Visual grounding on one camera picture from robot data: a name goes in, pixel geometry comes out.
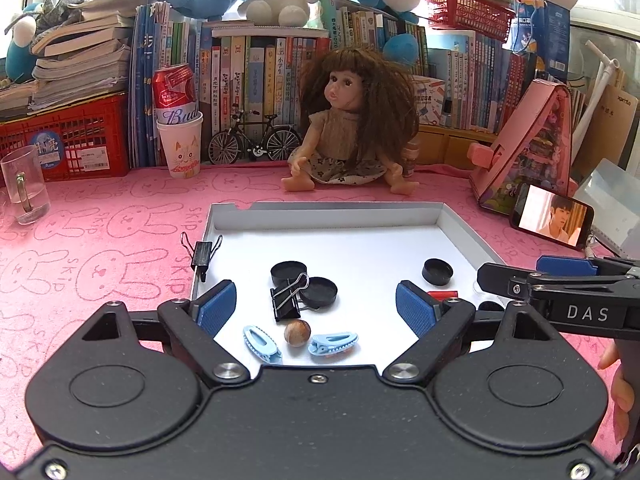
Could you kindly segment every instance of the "finger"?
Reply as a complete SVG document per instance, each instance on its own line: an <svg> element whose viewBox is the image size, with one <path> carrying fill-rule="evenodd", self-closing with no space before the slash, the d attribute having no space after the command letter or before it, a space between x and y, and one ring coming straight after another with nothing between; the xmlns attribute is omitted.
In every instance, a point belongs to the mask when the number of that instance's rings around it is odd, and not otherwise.
<svg viewBox="0 0 640 480"><path fill-rule="evenodd" d="M629 431L629 416L618 406L613 407L613 435L616 444L619 443Z"/></svg>
<svg viewBox="0 0 640 480"><path fill-rule="evenodd" d="M622 366L619 366L611 381L611 398L624 412L631 411L636 400L636 394L631 384L627 383L622 374Z"/></svg>
<svg viewBox="0 0 640 480"><path fill-rule="evenodd" d="M604 368L609 368L613 363L615 363L618 359L620 359L620 354L618 353L618 347L612 341L607 349L602 354L600 358L600 362L598 363L598 370L604 370Z"/></svg>

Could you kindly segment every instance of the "red crate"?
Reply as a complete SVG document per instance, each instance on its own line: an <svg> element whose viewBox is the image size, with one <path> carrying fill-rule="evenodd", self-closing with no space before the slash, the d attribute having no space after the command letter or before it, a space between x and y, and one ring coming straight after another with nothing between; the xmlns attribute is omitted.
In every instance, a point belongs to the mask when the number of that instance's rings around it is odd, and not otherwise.
<svg viewBox="0 0 640 480"><path fill-rule="evenodd" d="M38 150L42 174L47 182L124 176L129 172L126 128L127 96L110 95L0 124L0 158L44 139ZM97 150L83 151L87 148ZM100 148L106 149L106 158ZM106 160L108 168L95 169Z"/></svg>
<svg viewBox="0 0 640 480"><path fill-rule="evenodd" d="M515 12L486 0L425 0L432 28L471 29L505 43Z"/></svg>

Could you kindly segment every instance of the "bicycle wheel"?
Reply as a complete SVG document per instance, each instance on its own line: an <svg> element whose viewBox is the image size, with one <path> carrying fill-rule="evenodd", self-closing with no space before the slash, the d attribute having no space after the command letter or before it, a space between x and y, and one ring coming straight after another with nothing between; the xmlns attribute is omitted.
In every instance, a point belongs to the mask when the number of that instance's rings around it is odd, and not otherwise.
<svg viewBox="0 0 640 480"><path fill-rule="evenodd" d="M267 137L266 151L271 160L287 160L302 140L290 126L276 126Z"/></svg>
<svg viewBox="0 0 640 480"><path fill-rule="evenodd" d="M218 132L209 143L212 164L233 164L240 157L242 140L233 132Z"/></svg>

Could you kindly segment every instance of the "man on screen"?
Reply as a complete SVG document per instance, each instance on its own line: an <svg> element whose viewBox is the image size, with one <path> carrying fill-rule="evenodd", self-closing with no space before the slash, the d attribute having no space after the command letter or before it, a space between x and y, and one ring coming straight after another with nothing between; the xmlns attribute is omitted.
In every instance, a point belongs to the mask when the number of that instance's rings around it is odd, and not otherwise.
<svg viewBox="0 0 640 480"><path fill-rule="evenodd" d="M554 195L549 206L551 218L538 233L565 244L569 243L569 235L564 230L564 224L569 219L573 207L574 203L570 199Z"/></svg>

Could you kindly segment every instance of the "smartphone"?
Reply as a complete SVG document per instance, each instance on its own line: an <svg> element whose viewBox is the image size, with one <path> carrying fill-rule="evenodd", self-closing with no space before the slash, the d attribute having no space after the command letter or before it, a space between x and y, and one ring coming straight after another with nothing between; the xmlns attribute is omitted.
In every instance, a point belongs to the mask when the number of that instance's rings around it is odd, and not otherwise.
<svg viewBox="0 0 640 480"><path fill-rule="evenodd" d="M533 184L520 184L511 227L581 250L593 222L593 207Z"/></svg>

